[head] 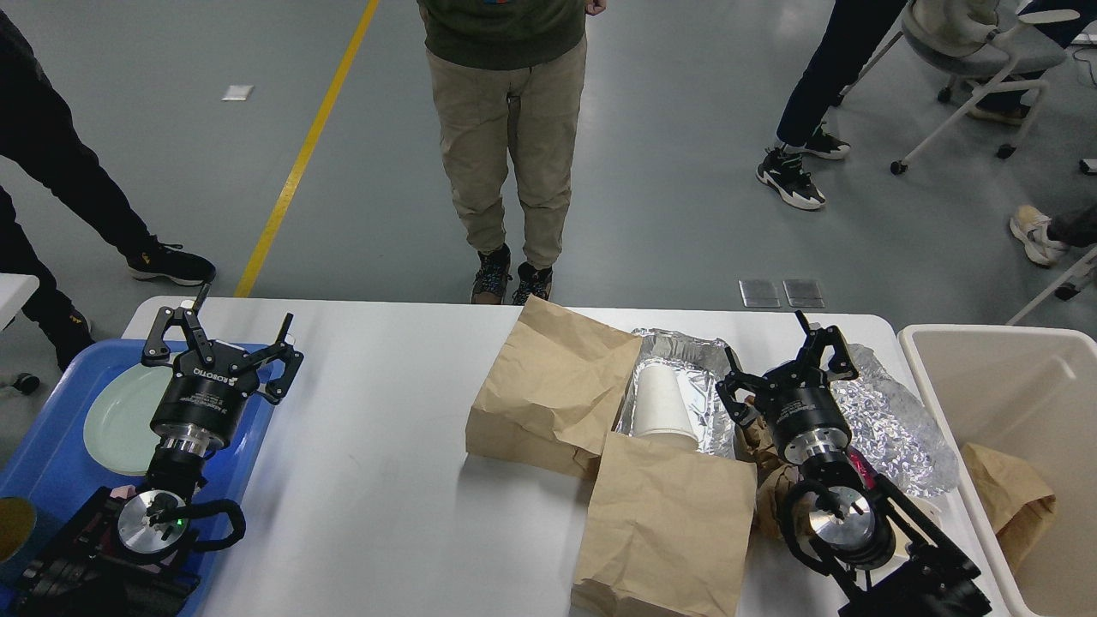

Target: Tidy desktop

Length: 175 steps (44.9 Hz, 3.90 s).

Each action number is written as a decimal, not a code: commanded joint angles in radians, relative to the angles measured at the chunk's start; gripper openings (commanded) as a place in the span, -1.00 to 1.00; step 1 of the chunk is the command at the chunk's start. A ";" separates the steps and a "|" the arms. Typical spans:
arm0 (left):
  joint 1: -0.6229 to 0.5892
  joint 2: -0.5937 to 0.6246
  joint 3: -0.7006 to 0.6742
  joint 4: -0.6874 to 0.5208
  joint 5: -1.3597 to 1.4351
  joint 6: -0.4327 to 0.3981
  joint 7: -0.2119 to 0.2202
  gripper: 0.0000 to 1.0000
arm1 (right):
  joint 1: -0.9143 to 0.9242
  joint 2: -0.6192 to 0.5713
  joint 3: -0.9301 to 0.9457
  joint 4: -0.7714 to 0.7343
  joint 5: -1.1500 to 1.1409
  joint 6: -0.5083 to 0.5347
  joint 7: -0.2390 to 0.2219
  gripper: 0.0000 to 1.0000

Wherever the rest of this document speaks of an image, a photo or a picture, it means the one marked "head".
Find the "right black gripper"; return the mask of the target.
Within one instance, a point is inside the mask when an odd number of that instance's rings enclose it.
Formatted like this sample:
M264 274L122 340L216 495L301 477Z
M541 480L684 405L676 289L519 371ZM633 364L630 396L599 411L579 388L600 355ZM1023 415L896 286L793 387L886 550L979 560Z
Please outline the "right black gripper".
M716 393L730 420L743 429L760 417L760 411L779 457L788 464L848 465L851 429L830 383L857 380L860 372L837 327L812 326L803 311L794 315L806 340L793 363L764 375L745 374L735 351L725 348L730 369L716 383ZM751 394L753 403L737 399L739 391Z

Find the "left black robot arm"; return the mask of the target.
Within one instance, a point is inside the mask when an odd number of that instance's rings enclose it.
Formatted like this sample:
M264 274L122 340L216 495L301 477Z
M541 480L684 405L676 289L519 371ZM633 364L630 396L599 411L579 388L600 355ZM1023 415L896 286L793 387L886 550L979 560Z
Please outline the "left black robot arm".
M145 340L87 347L3 472L34 526L3 563L4 616L192 616L272 410L304 362L287 314L267 346L207 336L207 298L158 308Z

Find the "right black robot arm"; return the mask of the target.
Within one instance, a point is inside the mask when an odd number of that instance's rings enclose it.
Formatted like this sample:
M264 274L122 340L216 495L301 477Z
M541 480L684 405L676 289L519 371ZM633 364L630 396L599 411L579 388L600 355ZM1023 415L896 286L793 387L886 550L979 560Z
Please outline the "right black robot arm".
M810 324L796 356L748 374L732 349L716 393L740 428L764 420L776 456L798 479L776 500L788 551L834 577L842 616L985 616L980 568L885 474L853 448L830 384L859 370L842 333Z

